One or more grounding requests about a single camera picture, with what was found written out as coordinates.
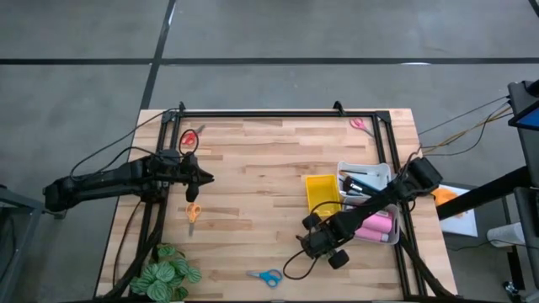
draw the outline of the butcher block tabletop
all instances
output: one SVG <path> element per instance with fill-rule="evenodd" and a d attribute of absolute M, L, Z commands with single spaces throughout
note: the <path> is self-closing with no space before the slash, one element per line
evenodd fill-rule
<path fill-rule="evenodd" d="M 401 165 L 418 149 L 419 139 L 410 109 L 388 109 L 392 116 Z M 143 110 L 138 123 L 159 110 Z M 372 123 L 365 121 L 372 130 Z M 196 203 L 202 212 L 189 237 L 185 214 L 185 189 L 171 188 L 162 242 L 185 253 L 198 267 L 202 280 L 184 282 L 187 300 L 400 300 L 403 298 L 393 247 L 359 240 L 344 249 L 350 261 L 333 270 L 318 260 L 311 274 L 295 281 L 284 278 L 271 289 L 246 271 L 282 270 L 301 250 L 296 235 L 304 236 L 302 219 L 308 215 L 305 177 L 336 174 L 337 163 L 378 164 L 374 139 L 350 126 L 347 118 L 192 118 L 182 119 L 180 134 L 205 125 L 196 151 L 202 169 L 215 182 L 200 187 Z M 160 119 L 135 133 L 133 146 L 155 150 Z M 386 131 L 382 138 L 389 157 Z M 131 151 L 130 161 L 143 157 Z M 115 256 L 125 225 L 138 198 L 121 197 L 115 212 L 96 295 L 112 288 Z M 120 254 L 117 279 L 135 257 L 144 207 L 139 206 Z M 419 252 L 438 280 L 452 293 L 456 286 L 435 204 L 417 199 L 412 213 Z M 303 275 L 312 260 L 305 254 L 294 259 L 287 273 Z M 413 294 L 417 294 L 412 265 L 407 258 Z"/>

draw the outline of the red scissors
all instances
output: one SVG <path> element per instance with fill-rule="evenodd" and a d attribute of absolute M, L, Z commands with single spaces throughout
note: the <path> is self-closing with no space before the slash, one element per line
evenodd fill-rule
<path fill-rule="evenodd" d="M 196 135 L 200 136 L 200 133 L 203 131 L 204 128 L 205 125 L 201 125 L 199 128 L 197 128 L 195 130 Z M 193 143 L 195 143 L 195 140 L 195 134 L 193 133 L 193 131 L 190 131 L 182 138 L 181 144 L 192 145 Z"/>
<path fill-rule="evenodd" d="M 357 129 L 357 130 L 363 130 L 367 135 L 371 136 L 374 138 L 374 135 L 372 134 L 372 132 L 367 129 L 365 123 L 363 122 L 363 119 L 362 118 L 353 118 L 353 119 L 350 119 L 350 125 Z"/>

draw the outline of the pink object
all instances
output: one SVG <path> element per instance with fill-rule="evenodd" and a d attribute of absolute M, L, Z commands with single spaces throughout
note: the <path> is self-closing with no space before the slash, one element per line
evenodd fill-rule
<path fill-rule="evenodd" d="M 355 236 L 374 242 L 387 242 L 387 240 L 389 240 L 388 234 L 380 231 L 373 231 L 366 227 L 361 227 L 360 229 L 355 231 Z"/>
<path fill-rule="evenodd" d="M 393 216 L 386 211 L 378 211 L 374 215 L 366 218 L 363 221 L 361 227 L 366 227 L 373 231 L 381 231 L 383 233 L 389 233 L 393 228 Z"/>

